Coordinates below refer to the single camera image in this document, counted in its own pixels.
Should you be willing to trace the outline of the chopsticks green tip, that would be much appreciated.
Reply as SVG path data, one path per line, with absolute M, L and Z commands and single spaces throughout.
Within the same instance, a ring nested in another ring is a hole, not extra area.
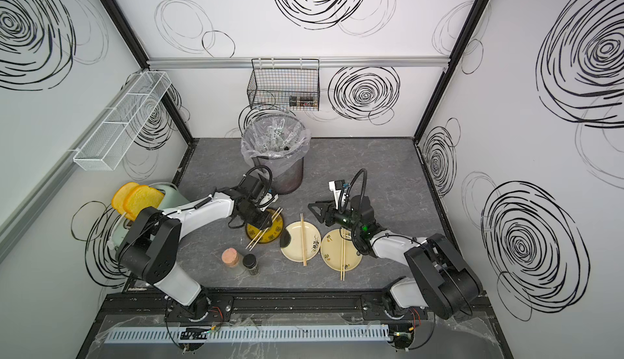
M 300 219 L 301 219 L 301 234 L 302 234 L 302 259 L 303 259 L 303 266 L 307 266 L 308 265 L 308 258 L 307 258 L 307 245 L 308 245 L 308 241 L 306 238 L 306 221 L 305 221 L 305 215 L 303 213 L 300 214 Z

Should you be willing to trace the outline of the bamboo chopsticks pair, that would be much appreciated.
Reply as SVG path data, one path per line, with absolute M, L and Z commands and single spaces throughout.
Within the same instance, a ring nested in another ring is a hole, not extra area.
M 346 248 L 346 234 L 345 229 L 341 227 L 340 229 L 341 235 L 341 263 L 340 263 L 340 281 L 345 280 L 345 248 Z

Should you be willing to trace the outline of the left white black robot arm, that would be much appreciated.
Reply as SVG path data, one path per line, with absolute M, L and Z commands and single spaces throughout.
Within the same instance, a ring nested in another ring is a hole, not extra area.
M 248 224 L 260 230 L 271 227 L 272 214 L 267 208 L 277 199 L 272 182 L 271 169 L 256 165 L 245 172 L 238 185 L 217 188 L 206 198 L 164 211 L 146 207 L 119 245 L 117 261 L 174 301 L 189 321 L 202 321 L 210 312 L 211 302 L 201 284 L 177 262 L 180 241 L 221 219 L 240 220 L 230 228 Z

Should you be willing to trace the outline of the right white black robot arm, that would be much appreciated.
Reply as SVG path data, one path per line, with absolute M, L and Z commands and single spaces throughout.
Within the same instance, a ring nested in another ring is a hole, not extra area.
M 381 225 L 366 195 L 364 168 L 351 182 L 331 181 L 329 188 L 332 199 L 308 205 L 320 223 L 344 228 L 362 255 L 409 267 L 411 277 L 396 279 L 383 291 L 382 303 L 389 317 L 398 319 L 420 308 L 449 319 L 471 308 L 471 302 L 483 292 L 483 284 L 446 236 L 408 237 Z

